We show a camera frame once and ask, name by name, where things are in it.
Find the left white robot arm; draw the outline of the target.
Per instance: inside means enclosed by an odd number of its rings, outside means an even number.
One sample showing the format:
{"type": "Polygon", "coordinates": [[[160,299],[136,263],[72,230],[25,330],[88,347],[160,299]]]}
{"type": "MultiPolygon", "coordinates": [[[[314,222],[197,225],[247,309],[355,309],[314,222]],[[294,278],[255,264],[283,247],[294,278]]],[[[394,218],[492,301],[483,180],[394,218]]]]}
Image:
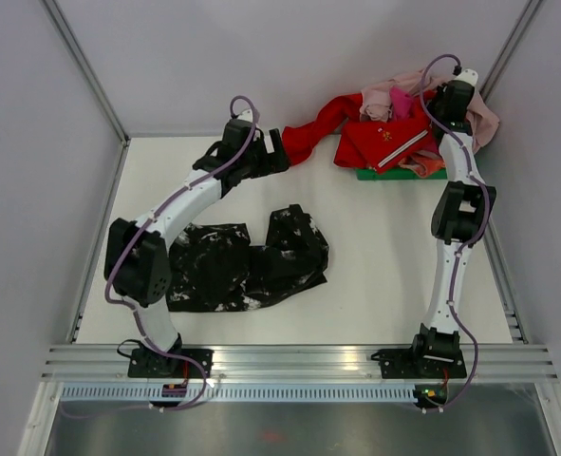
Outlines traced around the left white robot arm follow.
{"type": "Polygon", "coordinates": [[[258,114],[233,114],[220,140],[198,158],[183,184],[147,213],[115,219],[108,230],[103,277],[104,297],[128,308],[150,367],[163,377],[182,367],[181,338],[166,293],[171,282],[169,252],[178,235],[205,209],[247,179],[286,171],[289,157],[278,129],[263,132],[258,114]]]}

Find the black white-splattered trousers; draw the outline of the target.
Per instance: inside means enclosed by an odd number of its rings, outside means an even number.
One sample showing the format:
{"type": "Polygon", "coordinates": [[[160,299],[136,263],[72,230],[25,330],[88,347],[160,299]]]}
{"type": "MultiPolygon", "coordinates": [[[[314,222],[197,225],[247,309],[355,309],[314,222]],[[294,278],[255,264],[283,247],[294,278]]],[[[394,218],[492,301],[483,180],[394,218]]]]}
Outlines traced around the black white-splattered trousers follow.
{"type": "Polygon", "coordinates": [[[327,282],[329,245],[299,204],[270,214],[265,243],[244,223],[190,224],[169,252],[172,313],[236,313],[269,308],[327,282]]]}

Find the light pink trousers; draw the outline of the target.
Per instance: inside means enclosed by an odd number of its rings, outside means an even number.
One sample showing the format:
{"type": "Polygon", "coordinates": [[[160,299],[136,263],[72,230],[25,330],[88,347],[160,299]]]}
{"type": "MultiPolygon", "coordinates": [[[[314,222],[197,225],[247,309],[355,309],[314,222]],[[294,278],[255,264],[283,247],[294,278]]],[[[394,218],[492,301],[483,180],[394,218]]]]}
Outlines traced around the light pink trousers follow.
{"type": "MultiPolygon", "coordinates": [[[[400,91],[405,101],[419,97],[420,81],[423,70],[400,73],[388,80],[368,85],[362,89],[363,102],[360,108],[361,117],[373,121],[388,121],[394,114],[395,105],[390,92],[393,88],[400,91]]],[[[482,97],[475,95],[467,108],[468,122],[473,131],[473,151],[476,153],[487,145],[499,128],[499,118],[483,102],[482,97]]]]}

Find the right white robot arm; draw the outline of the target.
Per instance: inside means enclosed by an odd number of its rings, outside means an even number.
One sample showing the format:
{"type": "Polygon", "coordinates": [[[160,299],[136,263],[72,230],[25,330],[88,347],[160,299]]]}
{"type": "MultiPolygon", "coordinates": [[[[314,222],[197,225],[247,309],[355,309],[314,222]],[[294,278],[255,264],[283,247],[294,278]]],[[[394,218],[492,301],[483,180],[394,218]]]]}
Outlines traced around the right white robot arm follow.
{"type": "Polygon", "coordinates": [[[485,184],[473,151],[472,126],[466,119],[474,98],[477,73],[456,67],[453,78],[440,86],[424,111],[447,173],[447,183],[433,213],[431,234],[436,239],[435,280],[420,332],[414,337],[408,361],[418,375],[464,378],[458,323],[461,290],[472,251],[482,238],[496,199],[485,184]]]}

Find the magenta pink trousers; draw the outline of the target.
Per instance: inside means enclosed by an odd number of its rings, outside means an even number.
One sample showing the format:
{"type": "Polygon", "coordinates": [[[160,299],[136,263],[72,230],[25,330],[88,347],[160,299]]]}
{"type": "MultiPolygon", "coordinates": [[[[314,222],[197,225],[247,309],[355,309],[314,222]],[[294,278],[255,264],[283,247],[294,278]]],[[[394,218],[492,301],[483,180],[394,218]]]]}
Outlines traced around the magenta pink trousers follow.
{"type": "Polygon", "coordinates": [[[413,97],[397,86],[393,86],[390,89],[389,96],[392,107],[391,120],[401,121],[409,119],[414,104],[413,97]]]}

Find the red trousers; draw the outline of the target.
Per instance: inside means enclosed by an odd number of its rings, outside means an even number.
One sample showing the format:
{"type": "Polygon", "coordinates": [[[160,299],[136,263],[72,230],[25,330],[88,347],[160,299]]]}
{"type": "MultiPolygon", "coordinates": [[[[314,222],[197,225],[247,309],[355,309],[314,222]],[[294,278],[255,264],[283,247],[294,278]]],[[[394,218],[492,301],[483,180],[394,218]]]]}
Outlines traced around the red trousers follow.
{"type": "Polygon", "coordinates": [[[338,167],[365,169],[377,173],[422,151],[433,142],[430,119],[421,102],[407,96],[399,107],[405,111],[390,121],[365,121],[360,118],[361,94],[349,94],[328,102],[310,123],[285,127],[281,138],[290,163],[307,160],[317,144],[338,131],[340,140],[333,162],[338,167]]]}

